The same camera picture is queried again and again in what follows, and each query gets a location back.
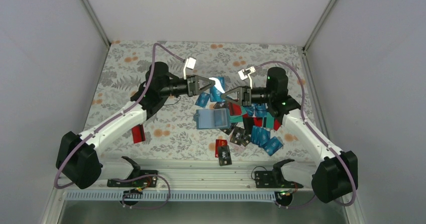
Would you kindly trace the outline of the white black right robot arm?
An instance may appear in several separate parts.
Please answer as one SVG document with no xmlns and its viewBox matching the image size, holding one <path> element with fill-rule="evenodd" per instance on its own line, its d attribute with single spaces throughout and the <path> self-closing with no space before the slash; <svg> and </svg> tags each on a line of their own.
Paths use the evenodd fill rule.
<svg viewBox="0 0 426 224">
<path fill-rule="evenodd" d="M 267 71 L 265 87 L 239 86 L 221 93 L 221 98 L 239 106 L 265 104 L 267 111 L 308 150 L 314 164 L 285 159 L 273 165 L 272 181 L 277 187 L 290 182 L 313 190 L 323 203 L 336 201 L 358 188 L 358 158 L 332 143 L 306 117 L 302 104 L 288 93 L 288 77 L 280 67 Z"/>
</svg>

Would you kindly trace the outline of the teal leather card holder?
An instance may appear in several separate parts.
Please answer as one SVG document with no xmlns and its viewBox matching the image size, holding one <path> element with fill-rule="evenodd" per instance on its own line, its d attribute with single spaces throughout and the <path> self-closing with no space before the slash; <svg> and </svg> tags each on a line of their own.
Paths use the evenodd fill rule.
<svg viewBox="0 0 426 224">
<path fill-rule="evenodd" d="M 231 126 L 230 112 L 227 108 L 197 109 L 193 120 L 198 130 L 227 129 Z"/>
</svg>

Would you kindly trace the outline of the blue card aloft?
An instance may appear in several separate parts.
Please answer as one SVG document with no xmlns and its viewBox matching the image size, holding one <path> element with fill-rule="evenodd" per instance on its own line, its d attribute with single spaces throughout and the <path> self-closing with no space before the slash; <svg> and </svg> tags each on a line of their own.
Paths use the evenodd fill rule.
<svg viewBox="0 0 426 224">
<path fill-rule="evenodd" d="M 210 77 L 209 80 L 214 81 L 213 87 L 209 90 L 211 102 L 223 102 L 221 94 L 225 93 L 225 79 L 223 77 Z"/>
</svg>

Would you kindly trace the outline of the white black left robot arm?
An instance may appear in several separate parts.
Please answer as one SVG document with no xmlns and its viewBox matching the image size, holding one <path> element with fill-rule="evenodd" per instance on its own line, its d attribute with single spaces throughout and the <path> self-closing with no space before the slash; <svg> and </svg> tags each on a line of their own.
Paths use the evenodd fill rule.
<svg viewBox="0 0 426 224">
<path fill-rule="evenodd" d="M 86 189 L 98 180 L 117 179 L 126 186 L 134 186 L 140 179 L 140 167 L 129 157 L 118 159 L 102 158 L 106 147 L 133 127 L 142 125 L 154 116 L 170 96 L 195 96 L 211 87 L 218 86 L 216 77 L 205 78 L 198 75 L 179 78 L 169 72 L 164 62 L 155 62 L 146 73 L 146 80 L 138 91 L 115 114 L 98 125 L 76 134 L 66 133 L 60 143 L 56 160 L 58 169 L 55 187 L 59 185 L 61 174 L 71 185 Z"/>
</svg>

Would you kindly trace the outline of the red card under left arm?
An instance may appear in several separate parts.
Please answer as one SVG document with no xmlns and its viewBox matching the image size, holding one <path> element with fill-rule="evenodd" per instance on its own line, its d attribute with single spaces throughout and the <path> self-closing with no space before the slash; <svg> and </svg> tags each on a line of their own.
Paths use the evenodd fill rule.
<svg viewBox="0 0 426 224">
<path fill-rule="evenodd" d="M 132 129 L 132 137 L 133 137 L 133 143 L 141 143 L 146 140 L 145 131 L 143 125 L 136 125 Z"/>
</svg>

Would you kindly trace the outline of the red card with black stripe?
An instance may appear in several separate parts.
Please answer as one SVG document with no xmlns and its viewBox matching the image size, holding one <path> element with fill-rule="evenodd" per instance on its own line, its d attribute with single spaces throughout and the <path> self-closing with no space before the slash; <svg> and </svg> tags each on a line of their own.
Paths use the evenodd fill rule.
<svg viewBox="0 0 426 224">
<path fill-rule="evenodd" d="M 229 102 L 228 109 L 230 111 L 230 116 L 241 116 L 242 109 L 239 105 Z"/>
</svg>

